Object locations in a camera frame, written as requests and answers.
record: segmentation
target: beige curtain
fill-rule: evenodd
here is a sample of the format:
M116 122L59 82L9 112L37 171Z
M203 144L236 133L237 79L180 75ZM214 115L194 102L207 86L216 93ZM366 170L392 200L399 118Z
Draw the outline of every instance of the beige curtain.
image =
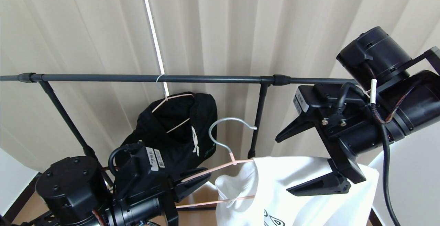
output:
M362 32L382 26L412 57L440 45L440 0L149 0L166 74L349 78L335 60ZM159 74L143 0L0 0L1 74ZM428 67L427 62L411 71ZM154 84L53 82L102 163L162 92ZM253 124L258 85L168 84L210 93L219 118ZM270 87L256 154L327 156L310 129L281 144L297 117L296 85ZM219 125L218 139L245 158L252 131ZM1 83L2 149L38 171L81 148L38 84ZM376 152L359 158L368 163ZM208 167L226 162L218 148Z

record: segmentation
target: silver hanger hook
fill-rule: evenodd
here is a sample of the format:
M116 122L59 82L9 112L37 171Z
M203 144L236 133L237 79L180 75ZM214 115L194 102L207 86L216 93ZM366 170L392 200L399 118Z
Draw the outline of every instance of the silver hanger hook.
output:
M157 79L156 79L156 87L159 89L159 90L162 90L163 91L163 93L164 93L164 95L165 95L165 98L167 97L166 96L166 91L165 91L165 87L160 87L160 86L158 86L158 81L159 81L159 78L161 77L161 76L163 76L163 75L165 75L165 74L160 74L158 77L157 77Z
M214 137L212 136L212 130L214 129L214 126L217 126L218 123L223 122L223 121L239 121L241 123L243 123L245 126L247 126L249 129L254 129L256 130L256 126L250 126L248 123L246 123L246 121L240 119L240 118L235 118L235 117L228 117L228 118L221 118L220 120L212 123L211 127L208 130L208 134L209 134L209 138L211 138L211 140L216 143L219 146L223 146L225 147L229 153L232 153L231 148L229 148L229 146L222 144L220 142L218 142L217 140L214 139Z

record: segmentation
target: wooden floor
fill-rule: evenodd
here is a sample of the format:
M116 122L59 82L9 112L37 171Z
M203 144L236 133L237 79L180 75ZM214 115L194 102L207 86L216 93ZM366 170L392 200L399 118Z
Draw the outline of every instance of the wooden floor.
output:
M199 190L195 191L179 204L194 204L206 201L216 201L218 198L215 187L211 185L203 185ZM17 215L14 224L20 225L22 222L28 222L47 212L48 208L37 193L29 199L20 213ZM160 216L151 220L159 225L166 225L164 217ZM195 212L179 212L180 226L194 225L217 225L215 211L195 211Z

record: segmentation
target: black clothing rack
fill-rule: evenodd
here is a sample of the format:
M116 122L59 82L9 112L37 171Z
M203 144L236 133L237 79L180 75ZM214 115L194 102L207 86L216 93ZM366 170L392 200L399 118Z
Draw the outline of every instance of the black clothing rack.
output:
M159 75L114 75L114 74L36 74L22 73L15 76L0 76L0 81L20 81L20 82L38 82L50 100L63 117L67 126L70 128L78 142L83 147L86 156L93 157L98 160L93 148L91 148L75 124L69 117L63 105L56 96L49 82L69 81L69 82L202 82L202 83L247 83L260 84L260 96L258 98L258 107L256 110L255 124L257 130L253 132L251 147L248 152L248 158L255 157L256 140L260 129L261 116L263 115L264 101L266 99L267 89L270 85L282 86L288 84L315 84L315 83L346 83L352 82L356 84L354 79L331 79L331 78L293 78L285 75L273 76L192 76L192 75L163 75L157 79ZM107 183L113 186L110 177L102 172Z

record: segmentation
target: white shirt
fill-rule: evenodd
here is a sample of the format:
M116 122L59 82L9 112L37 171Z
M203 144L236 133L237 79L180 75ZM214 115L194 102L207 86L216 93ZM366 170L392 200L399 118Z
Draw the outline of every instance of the white shirt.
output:
M379 173L359 166L366 181L352 184L347 194L294 196L286 189L331 172L326 158L254 158L236 177L216 179L219 200L255 195L218 204L217 225L366 225Z

